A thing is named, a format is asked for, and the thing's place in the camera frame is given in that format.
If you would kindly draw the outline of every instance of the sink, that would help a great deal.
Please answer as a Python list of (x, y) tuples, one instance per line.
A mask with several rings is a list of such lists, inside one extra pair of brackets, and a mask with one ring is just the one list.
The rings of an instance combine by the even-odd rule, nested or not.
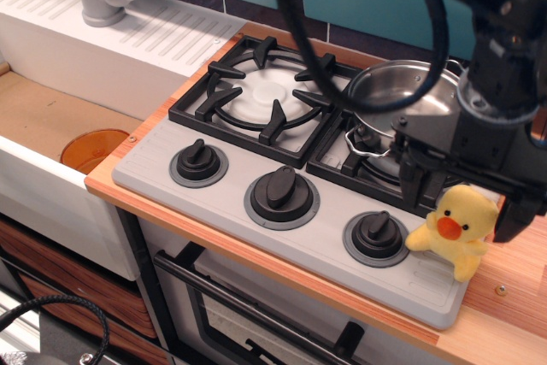
[(88, 127), (132, 132), (244, 21), (174, 0), (137, 0), (108, 27), (81, 13), (80, 0), (0, 0), (11, 67), (0, 75), (0, 213), (135, 280), (115, 207), (59, 163), (61, 149)]

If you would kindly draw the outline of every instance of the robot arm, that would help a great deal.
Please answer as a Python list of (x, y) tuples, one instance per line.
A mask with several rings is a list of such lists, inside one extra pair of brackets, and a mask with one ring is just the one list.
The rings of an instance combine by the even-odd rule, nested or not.
[(547, 105), (547, 0), (461, 1), (473, 10), (476, 45), (460, 109), (394, 119), (392, 149), (409, 203), (433, 170), (506, 196), (495, 241), (507, 242), (547, 212), (547, 145), (531, 136), (538, 106)]

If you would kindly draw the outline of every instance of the black cast iron grate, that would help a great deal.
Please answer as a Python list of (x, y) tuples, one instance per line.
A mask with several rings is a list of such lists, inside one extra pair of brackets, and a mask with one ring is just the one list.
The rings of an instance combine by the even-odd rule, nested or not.
[(352, 113), (347, 111), (338, 113), (317, 150), (308, 159), (306, 166), (308, 173), (421, 217), (435, 210), (436, 202), (445, 188), (461, 182), (444, 173), (432, 173), (420, 201), (412, 207), (403, 201), (396, 175), (375, 167), (372, 163), (350, 152), (349, 149), (347, 157), (342, 159), (341, 168), (327, 164), (324, 161), (325, 155), (334, 141), (343, 138), (343, 134), (353, 127), (353, 121), (355, 116)]
[[(260, 124), (238, 119), (223, 109), (243, 92), (240, 87), (217, 90), (222, 79), (245, 78), (246, 73), (235, 68), (239, 63), (252, 60), (258, 69), (264, 69), (268, 59), (294, 62), (304, 68), (302, 57), (295, 50), (279, 46), (275, 38), (260, 40), (244, 36), (218, 62), (209, 64), (208, 72), (171, 107), (169, 120), (278, 162), (302, 168), (337, 112), (328, 99), (320, 93), (294, 90), (292, 96), (307, 104), (310, 110), (288, 121), (281, 104), (274, 100), (270, 121)], [(352, 79), (361, 71), (359, 68), (337, 63), (335, 56), (330, 54), (325, 54), (320, 59), (320, 64), (331, 76), (346, 79)], [(295, 75), (297, 82), (309, 80), (311, 77), (305, 69)], [(203, 95), (207, 96), (206, 100), (192, 113), (189, 108)], [(214, 121), (214, 116), (218, 116), (231, 126)], [(297, 151), (290, 151), (276, 144), (283, 132), (312, 119), (317, 120), (317, 127)], [(258, 136), (240, 132), (239, 129), (258, 132)]]

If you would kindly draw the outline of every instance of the black cable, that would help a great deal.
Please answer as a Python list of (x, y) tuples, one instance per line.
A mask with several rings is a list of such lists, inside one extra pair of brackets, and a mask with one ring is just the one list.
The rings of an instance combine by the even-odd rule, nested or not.
[(7, 328), (13, 321), (19, 318), (21, 315), (41, 307), (42, 305), (47, 305), (50, 303), (71, 303), (74, 305), (79, 305), (90, 310), (93, 314), (97, 316), (101, 325), (103, 326), (103, 339), (97, 350), (97, 353), (93, 356), (93, 359), (90, 362), (90, 365), (96, 365), (103, 357), (105, 351), (109, 347), (109, 324), (106, 321), (106, 316), (104, 316), (103, 311), (97, 307), (91, 301), (88, 301), (84, 298), (75, 297), (72, 295), (50, 295), (47, 297), (40, 297), (26, 301), (21, 305), (16, 306), (10, 311), (5, 312), (0, 315), (0, 332)]
[(285, 18), (285, 23), (289, 27), (289, 31), (297, 43), (298, 49), (300, 49), (300, 53), (308, 67), (309, 73), (321, 91), (339, 107), (362, 113), (384, 113), (408, 107), (424, 97), (440, 78), (449, 53), (449, 34), (446, 11), (444, 9), (443, 0), (425, 1), (432, 22), (433, 31), (432, 60), (426, 79), (410, 96), (396, 102), (371, 104), (366, 101), (358, 101), (348, 97), (334, 85), (315, 57), (314, 49), (308, 40), (308, 35), (304, 29), (303, 23), (297, 16), (297, 10), (293, 0), (277, 0), (279, 10)]

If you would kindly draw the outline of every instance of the gray stove panel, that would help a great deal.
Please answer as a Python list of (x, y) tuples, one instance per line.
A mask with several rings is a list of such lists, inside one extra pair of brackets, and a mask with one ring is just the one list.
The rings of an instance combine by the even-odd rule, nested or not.
[[(217, 183), (200, 188), (176, 184), (169, 163), (197, 138), (223, 150), (229, 165)], [(454, 280), (452, 266), (430, 252), (411, 252), (388, 268), (367, 267), (344, 248), (344, 227), (355, 215), (387, 210), (410, 232), (423, 219), (324, 181), (303, 170), (321, 196), (315, 218), (297, 229), (268, 230), (245, 212), (244, 195), (250, 184), (282, 164), (163, 119), (116, 166), (116, 184), (171, 209), (230, 233), (337, 284), (390, 306), (436, 328), (452, 325), (467, 283)]]

